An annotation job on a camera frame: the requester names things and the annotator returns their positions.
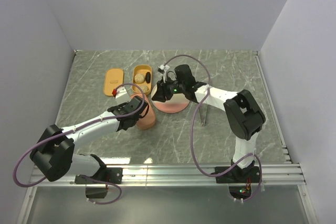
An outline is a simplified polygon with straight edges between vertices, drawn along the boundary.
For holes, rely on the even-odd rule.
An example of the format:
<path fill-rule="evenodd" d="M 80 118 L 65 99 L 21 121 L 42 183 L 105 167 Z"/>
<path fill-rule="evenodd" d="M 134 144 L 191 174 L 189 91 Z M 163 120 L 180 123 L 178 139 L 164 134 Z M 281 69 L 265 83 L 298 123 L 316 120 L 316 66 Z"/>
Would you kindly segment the steamed bun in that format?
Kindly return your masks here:
<path fill-rule="evenodd" d="M 145 81 L 145 75 L 142 74 L 142 73 L 137 73 L 135 76 L 134 76 L 134 82 L 137 83 L 137 84 L 141 84 Z"/>
<path fill-rule="evenodd" d="M 146 86 L 146 85 L 142 85 L 142 86 L 140 86 L 140 89 L 141 89 L 144 93 L 146 93 L 146 92 L 149 91 L 149 88 L 148 88 L 148 86 Z"/>

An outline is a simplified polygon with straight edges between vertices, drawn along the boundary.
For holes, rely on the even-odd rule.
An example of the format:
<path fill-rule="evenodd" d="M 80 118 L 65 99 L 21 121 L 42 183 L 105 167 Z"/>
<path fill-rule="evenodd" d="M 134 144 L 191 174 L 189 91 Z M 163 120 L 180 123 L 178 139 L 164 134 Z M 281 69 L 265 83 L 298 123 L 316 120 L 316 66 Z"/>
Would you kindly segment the pink lunch box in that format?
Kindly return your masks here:
<path fill-rule="evenodd" d="M 147 130 L 155 124 L 155 121 L 156 121 L 155 115 L 148 113 L 144 118 L 139 119 L 136 125 L 141 130 Z"/>

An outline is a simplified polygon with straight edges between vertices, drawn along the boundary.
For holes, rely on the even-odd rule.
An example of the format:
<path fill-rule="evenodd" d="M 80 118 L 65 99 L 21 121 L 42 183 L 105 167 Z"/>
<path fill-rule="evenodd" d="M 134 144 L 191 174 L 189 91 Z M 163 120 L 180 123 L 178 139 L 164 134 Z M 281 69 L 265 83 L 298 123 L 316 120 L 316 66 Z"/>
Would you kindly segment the black sea cucumber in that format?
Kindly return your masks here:
<path fill-rule="evenodd" d="M 151 82 L 151 73 L 150 72 L 147 72 L 145 74 L 145 81 L 146 81 L 146 83 L 150 83 Z"/>

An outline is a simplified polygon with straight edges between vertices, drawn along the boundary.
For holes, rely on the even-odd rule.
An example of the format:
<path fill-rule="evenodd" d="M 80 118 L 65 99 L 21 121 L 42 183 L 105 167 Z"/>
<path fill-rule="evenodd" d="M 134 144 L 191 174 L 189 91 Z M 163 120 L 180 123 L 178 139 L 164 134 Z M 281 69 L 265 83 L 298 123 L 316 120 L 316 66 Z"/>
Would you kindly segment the pink lunch box lid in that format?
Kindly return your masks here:
<path fill-rule="evenodd" d="M 145 107 L 143 113 L 141 114 L 142 118 L 144 118 L 148 113 L 155 115 L 154 110 L 153 110 L 153 108 L 152 108 L 152 106 L 151 106 L 151 104 L 150 104 L 147 96 L 145 96 L 145 101 L 147 103 L 147 106 Z"/>

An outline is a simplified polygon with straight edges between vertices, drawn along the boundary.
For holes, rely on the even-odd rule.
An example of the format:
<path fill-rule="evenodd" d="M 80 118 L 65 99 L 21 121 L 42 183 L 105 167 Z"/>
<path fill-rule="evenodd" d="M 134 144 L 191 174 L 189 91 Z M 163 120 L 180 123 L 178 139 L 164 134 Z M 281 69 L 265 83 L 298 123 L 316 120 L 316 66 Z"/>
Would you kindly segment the orange lunch box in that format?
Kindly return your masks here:
<path fill-rule="evenodd" d="M 147 72 L 151 73 L 151 82 L 150 83 L 146 83 L 146 81 L 144 81 L 141 84 L 137 84 L 134 82 L 134 76 L 137 73 L 142 73 L 142 74 L 146 74 Z M 149 95 L 151 93 L 152 90 L 152 68 L 149 65 L 137 65 L 134 70 L 133 70 L 133 77 L 132 77 L 132 82 L 135 84 L 135 86 L 132 86 L 132 90 L 134 93 L 140 93 L 142 90 L 140 89 L 140 86 L 142 85 L 146 85 L 149 88 L 149 91 L 145 93 L 145 95 Z"/>

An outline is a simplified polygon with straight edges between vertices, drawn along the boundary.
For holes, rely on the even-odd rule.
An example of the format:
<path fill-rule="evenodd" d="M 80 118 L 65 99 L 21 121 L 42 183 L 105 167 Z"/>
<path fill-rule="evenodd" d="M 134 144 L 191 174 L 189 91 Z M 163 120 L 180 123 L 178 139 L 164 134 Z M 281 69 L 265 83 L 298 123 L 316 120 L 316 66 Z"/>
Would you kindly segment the orange lunch box lid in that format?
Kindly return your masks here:
<path fill-rule="evenodd" d="M 112 91 L 118 85 L 123 84 L 123 81 L 124 71 L 121 68 L 111 68 L 107 70 L 104 79 L 103 93 L 108 97 L 112 96 Z"/>

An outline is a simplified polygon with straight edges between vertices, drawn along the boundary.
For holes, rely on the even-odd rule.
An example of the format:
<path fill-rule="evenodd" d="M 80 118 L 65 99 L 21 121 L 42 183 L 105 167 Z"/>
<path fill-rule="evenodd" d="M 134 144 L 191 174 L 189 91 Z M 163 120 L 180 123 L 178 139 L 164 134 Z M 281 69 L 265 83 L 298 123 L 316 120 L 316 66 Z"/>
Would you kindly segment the metal tongs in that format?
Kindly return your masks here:
<path fill-rule="evenodd" d="M 199 119 L 201 122 L 201 126 L 205 126 L 207 123 L 207 115 L 208 115 L 208 105 L 207 104 L 201 104 L 199 110 Z"/>

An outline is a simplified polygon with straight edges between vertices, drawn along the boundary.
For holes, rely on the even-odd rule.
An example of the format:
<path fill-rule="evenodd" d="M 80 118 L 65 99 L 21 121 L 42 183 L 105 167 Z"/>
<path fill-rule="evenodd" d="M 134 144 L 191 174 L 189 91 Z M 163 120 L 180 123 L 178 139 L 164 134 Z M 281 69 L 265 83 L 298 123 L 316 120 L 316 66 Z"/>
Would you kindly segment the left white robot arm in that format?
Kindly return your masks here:
<path fill-rule="evenodd" d="M 50 137 L 52 140 L 34 149 L 29 157 L 50 182 L 67 174 L 87 176 L 94 183 L 106 181 L 107 166 L 101 158 L 95 154 L 75 152 L 104 135 L 135 126 L 147 110 L 148 103 L 135 96 L 131 101 L 112 106 L 80 124 L 63 128 L 51 125 L 45 129 L 39 141 Z"/>

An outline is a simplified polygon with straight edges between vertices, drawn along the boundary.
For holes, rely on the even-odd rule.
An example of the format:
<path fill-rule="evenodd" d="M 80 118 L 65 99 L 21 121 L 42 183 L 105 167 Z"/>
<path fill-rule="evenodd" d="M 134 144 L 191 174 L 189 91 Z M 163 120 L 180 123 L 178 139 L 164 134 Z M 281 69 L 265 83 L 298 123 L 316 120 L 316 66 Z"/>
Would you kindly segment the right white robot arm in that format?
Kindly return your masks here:
<path fill-rule="evenodd" d="M 168 76 L 169 67 L 161 65 L 158 71 L 162 79 L 156 84 L 152 101 L 166 102 L 176 94 L 197 105 L 206 104 L 226 113 L 231 131 L 236 136 L 232 164 L 223 172 L 216 171 L 211 176 L 225 183 L 244 183 L 253 175 L 256 139 L 266 121 L 265 115 L 248 90 L 225 91 L 195 80 L 189 65 L 179 65 L 174 69 L 175 79 Z"/>

